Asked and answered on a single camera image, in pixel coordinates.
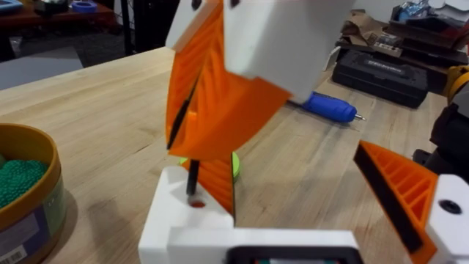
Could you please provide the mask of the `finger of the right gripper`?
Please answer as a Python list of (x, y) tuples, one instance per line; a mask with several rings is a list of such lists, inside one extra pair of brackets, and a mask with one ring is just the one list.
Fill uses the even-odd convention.
[[(289, 99), (306, 100), (353, 6), (352, 0), (222, 2), (225, 148), (167, 148), (171, 155), (224, 158), (255, 136)], [(171, 50), (194, 17), (170, 27)]]
[(195, 15), (175, 51), (166, 104), (169, 149), (224, 149), (223, 2), (181, 1), (172, 27)]

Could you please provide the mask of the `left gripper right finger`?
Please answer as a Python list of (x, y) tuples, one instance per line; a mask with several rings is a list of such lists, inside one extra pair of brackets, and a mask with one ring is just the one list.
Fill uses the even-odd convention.
[(360, 141), (353, 158), (411, 263), (468, 262), (468, 183)]

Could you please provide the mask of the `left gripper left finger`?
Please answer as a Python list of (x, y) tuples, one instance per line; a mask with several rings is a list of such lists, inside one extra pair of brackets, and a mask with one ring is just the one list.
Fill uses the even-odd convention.
[(161, 172), (138, 245), (143, 264), (169, 264), (167, 245), (174, 227), (231, 228), (235, 219), (201, 184), (186, 194), (190, 161), (181, 158), (176, 166)]

